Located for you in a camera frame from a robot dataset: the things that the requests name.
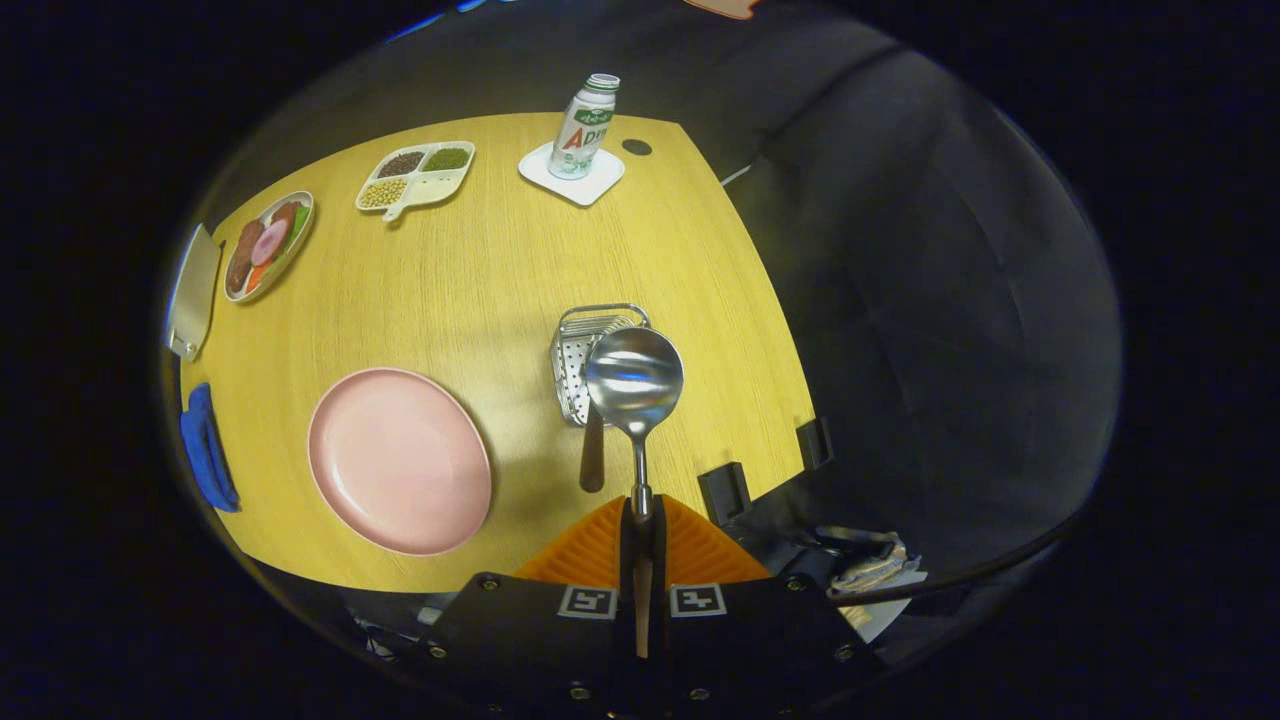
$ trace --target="bottle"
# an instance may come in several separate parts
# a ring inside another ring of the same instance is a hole
[[[621,81],[614,76],[591,73],[564,110],[547,169],[561,179],[577,179],[591,172],[591,158],[600,149]]]

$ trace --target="dark background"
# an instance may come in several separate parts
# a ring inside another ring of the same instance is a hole
[[[975,86],[1053,159],[1107,246],[1128,333],[1117,436],[1073,537],[997,618],[861,696],[854,715],[1274,706],[1262,680],[1276,661],[1277,543],[1263,514],[1277,492],[1263,442],[1280,388],[1262,300],[1276,252],[1261,68],[1277,36],[1262,5],[846,4]],[[10,306],[31,368],[6,377],[26,450],[6,493],[18,610],[0,702],[17,715],[448,715],[314,634],[196,527],[146,406],[154,340],[141,320],[192,178],[276,99],[433,5],[4,10],[23,120],[10,156],[37,170],[10,179],[36,195],[10,238],[35,291]],[[251,24],[285,29],[264,44],[246,40]]]

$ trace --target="carrot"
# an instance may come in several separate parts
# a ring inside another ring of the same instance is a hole
[[[266,274],[266,269],[270,266],[271,264],[268,263],[253,268],[253,272],[248,274],[248,284],[244,287],[244,295],[248,295],[257,288],[257,283],[262,282],[262,275]]]

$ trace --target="wooden table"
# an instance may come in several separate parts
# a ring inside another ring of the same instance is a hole
[[[626,176],[582,209],[520,177],[559,114],[470,118],[371,140],[257,193],[215,231],[224,247],[212,323],[183,364],[183,397],[201,382],[241,511],[219,512],[242,551],[314,580],[444,592],[480,570],[511,573],[584,514],[626,495],[631,450],[605,430],[604,491],[577,487],[581,428],[559,414],[548,348],[573,306],[635,302],[685,363],[676,413],[649,437],[654,492],[703,509],[698,475],[736,460],[758,497],[803,469],[795,429],[813,404],[786,319],[742,222],[680,126],[617,117],[605,149]],[[640,138],[653,154],[621,150]],[[476,145],[461,190],[406,209],[396,225],[353,208],[370,169],[407,145]],[[294,190],[315,224],[285,275],[256,302],[221,293],[239,228]],[[435,557],[383,550],[325,505],[307,466],[311,411],[335,380],[404,368],[452,392],[480,428],[493,505],[467,544]]]

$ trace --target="blue towel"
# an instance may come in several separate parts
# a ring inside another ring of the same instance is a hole
[[[214,400],[209,383],[196,386],[191,391],[187,411],[178,418],[187,457],[196,474],[196,484],[210,505],[227,512],[239,511],[239,496],[227,474],[227,461],[223,457],[223,445],[218,439],[218,425],[214,423]]]

